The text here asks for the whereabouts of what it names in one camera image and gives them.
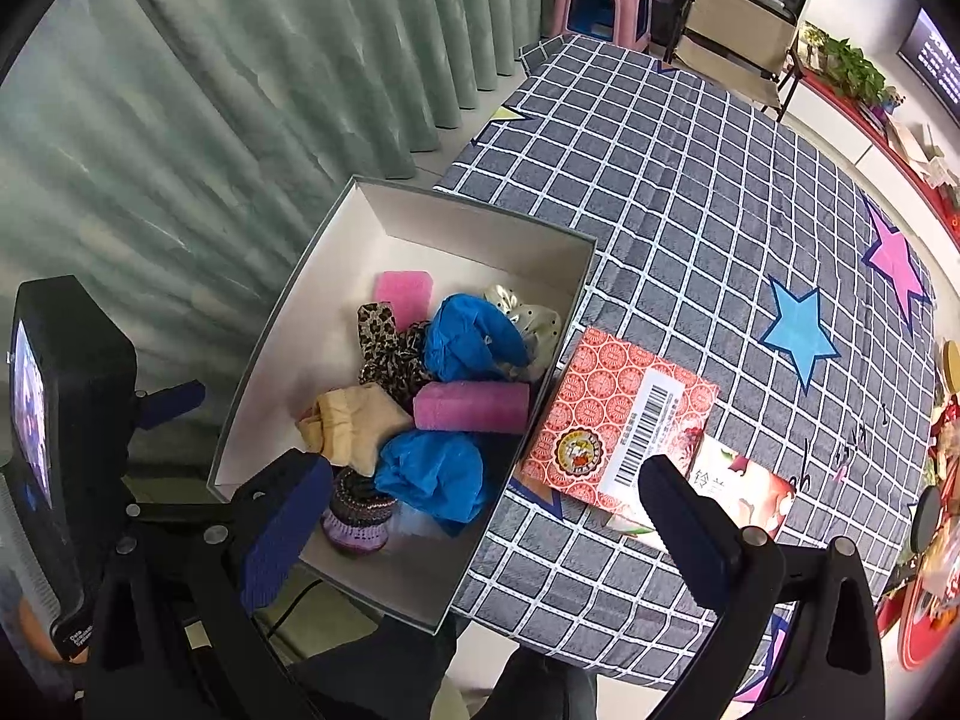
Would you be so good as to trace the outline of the beige cloth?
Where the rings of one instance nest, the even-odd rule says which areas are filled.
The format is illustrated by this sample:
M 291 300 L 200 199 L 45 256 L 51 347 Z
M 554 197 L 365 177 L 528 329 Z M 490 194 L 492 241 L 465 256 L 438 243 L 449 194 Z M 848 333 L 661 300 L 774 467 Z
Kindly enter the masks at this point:
M 376 474 L 382 445 L 412 427 L 409 413 L 377 383 L 317 395 L 296 422 L 309 452 L 365 478 Z

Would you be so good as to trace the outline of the dark purple knit sock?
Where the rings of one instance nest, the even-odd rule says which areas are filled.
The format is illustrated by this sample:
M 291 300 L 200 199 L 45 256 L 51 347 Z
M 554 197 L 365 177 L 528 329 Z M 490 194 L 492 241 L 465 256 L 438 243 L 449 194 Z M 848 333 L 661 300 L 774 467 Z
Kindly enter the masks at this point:
M 352 468 L 335 475 L 331 502 L 320 526 L 337 551 L 366 556 L 377 553 L 389 541 L 389 522 L 397 500 L 381 493 L 373 480 Z

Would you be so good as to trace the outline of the leopard print scrunchie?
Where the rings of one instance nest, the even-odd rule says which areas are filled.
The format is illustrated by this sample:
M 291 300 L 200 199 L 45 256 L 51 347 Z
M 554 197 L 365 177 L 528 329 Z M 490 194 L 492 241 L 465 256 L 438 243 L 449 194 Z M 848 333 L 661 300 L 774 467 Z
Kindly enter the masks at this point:
M 421 388 L 434 382 L 425 366 L 425 340 L 430 322 L 413 322 L 398 328 L 392 305 L 368 302 L 356 311 L 356 330 L 361 355 L 359 385 L 375 383 L 405 411 Z

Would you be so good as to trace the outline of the pink sponge block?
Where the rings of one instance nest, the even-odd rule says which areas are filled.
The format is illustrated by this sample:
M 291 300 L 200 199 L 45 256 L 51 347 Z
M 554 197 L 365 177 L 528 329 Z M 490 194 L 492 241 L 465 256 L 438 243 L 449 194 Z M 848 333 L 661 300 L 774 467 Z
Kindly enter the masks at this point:
M 382 271 L 374 283 L 373 299 L 391 306 L 399 332 L 430 318 L 432 297 L 433 277 L 426 271 Z

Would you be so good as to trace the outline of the blue cloth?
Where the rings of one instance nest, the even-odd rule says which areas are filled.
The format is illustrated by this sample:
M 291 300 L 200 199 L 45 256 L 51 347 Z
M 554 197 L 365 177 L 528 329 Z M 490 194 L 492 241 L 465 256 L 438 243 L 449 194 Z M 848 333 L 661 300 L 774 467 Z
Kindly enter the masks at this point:
M 412 429 L 387 440 L 373 476 L 378 493 L 459 535 L 490 499 L 482 444 L 471 433 Z
M 428 323 L 423 364 L 441 382 L 506 380 L 508 369 L 529 362 L 523 335 L 514 323 L 472 294 L 444 299 Z

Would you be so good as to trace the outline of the pink towel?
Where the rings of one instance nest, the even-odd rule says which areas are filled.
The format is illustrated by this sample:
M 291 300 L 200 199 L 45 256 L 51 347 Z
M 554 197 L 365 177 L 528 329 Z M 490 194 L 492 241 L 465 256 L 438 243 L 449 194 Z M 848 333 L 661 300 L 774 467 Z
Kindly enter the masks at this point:
M 421 431 L 522 436 L 530 390 L 522 382 L 433 382 L 413 399 L 413 421 Z

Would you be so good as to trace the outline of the jar with black lid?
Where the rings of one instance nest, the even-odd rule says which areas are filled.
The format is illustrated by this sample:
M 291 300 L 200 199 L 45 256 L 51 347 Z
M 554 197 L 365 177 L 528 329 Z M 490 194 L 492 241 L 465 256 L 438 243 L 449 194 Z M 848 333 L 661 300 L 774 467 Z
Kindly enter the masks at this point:
M 910 548 L 914 554 L 923 554 L 931 544 L 935 530 L 939 527 L 940 488 L 928 484 L 914 506 L 910 528 Z

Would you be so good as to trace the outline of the white open cardboard box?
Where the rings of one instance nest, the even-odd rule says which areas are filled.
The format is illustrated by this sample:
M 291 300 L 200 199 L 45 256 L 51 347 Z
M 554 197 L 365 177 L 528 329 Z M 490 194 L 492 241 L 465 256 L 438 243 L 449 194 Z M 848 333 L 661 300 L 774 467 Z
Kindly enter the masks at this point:
M 317 394 L 347 387 L 361 356 L 356 311 L 384 271 L 421 270 L 431 300 L 480 294 L 492 284 L 573 320 L 596 241 L 576 229 L 454 193 L 355 177 L 314 232 L 270 312 L 239 379 L 208 473 L 228 500 L 286 450 L 302 444 L 295 419 Z M 301 561 L 359 603 L 428 634 L 455 606 L 493 512 L 457 536 L 404 512 L 386 548 L 337 553 L 313 533 Z

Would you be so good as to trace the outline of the red patterned barcode box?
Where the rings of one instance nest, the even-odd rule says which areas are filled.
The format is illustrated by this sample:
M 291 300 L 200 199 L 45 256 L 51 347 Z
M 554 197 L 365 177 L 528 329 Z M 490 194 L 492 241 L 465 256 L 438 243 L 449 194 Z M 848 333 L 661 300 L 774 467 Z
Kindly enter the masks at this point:
M 596 327 L 574 346 L 521 465 L 526 478 L 651 528 L 641 465 L 654 455 L 688 470 L 719 387 Z

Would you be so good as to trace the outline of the green curtain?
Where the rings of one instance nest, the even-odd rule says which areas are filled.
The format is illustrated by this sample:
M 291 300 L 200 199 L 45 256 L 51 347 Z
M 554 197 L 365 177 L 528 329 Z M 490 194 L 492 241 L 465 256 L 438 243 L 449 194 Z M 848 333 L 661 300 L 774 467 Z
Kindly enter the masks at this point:
M 200 410 L 133 441 L 210 463 L 252 344 L 353 176 L 410 179 L 551 0 L 2 0 L 2 291 L 73 275 Z

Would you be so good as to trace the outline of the grey checked star tablecloth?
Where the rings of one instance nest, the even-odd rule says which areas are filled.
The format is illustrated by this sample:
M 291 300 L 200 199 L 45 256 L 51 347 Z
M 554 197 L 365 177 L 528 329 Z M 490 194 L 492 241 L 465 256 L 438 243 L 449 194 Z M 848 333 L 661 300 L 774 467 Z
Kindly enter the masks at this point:
M 596 239 L 574 328 L 719 390 L 710 436 L 799 478 L 786 543 L 856 543 L 884 587 L 923 481 L 934 294 L 866 265 L 882 220 L 786 125 L 649 55 L 573 37 L 511 96 L 514 119 L 441 187 Z M 457 609 L 608 678 L 667 688 L 708 634 L 662 551 L 602 512 L 511 481 Z

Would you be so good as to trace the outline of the white dotted scrunchie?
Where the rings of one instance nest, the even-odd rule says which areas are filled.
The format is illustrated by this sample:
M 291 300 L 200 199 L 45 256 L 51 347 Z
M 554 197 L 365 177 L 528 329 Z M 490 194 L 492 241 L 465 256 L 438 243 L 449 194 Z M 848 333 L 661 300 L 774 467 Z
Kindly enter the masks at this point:
M 492 284 L 485 289 L 483 298 L 511 320 L 523 339 L 529 358 L 524 367 L 503 364 L 501 369 L 512 380 L 539 382 L 550 369 L 560 343 L 562 317 L 550 307 L 524 302 L 512 289 L 502 284 Z

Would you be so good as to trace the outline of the green potted plant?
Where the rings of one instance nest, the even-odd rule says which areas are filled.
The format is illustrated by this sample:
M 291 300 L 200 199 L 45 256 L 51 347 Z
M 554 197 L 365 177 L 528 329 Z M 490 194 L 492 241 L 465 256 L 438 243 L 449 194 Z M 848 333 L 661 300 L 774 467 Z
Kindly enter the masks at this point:
M 887 83 L 884 73 L 867 59 L 861 47 L 836 39 L 814 25 L 800 32 L 800 58 L 835 93 L 855 103 L 892 112 L 905 98 Z

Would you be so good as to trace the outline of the pink plastic stool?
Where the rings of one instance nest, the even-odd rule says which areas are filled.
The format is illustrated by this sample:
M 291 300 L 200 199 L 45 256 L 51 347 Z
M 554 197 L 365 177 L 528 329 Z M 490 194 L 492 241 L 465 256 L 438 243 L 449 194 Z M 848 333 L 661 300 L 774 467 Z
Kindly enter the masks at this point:
M 652 0 L 555 0 L 550 36 L 581 34 L 644 52 L 651 25 Z

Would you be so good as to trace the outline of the wall television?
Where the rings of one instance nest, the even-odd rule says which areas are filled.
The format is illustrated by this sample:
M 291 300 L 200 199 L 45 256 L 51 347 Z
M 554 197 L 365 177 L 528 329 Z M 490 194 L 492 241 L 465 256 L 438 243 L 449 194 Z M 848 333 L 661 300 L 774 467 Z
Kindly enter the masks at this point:
M 960 70 L 946 39 L 940 36 L 934 21 L 920 8 L 913 20 L 910 32 L 901 41 L 900 57 L 923 85 L 929 89 L 939 104 L 958 124 L 960 106 Z

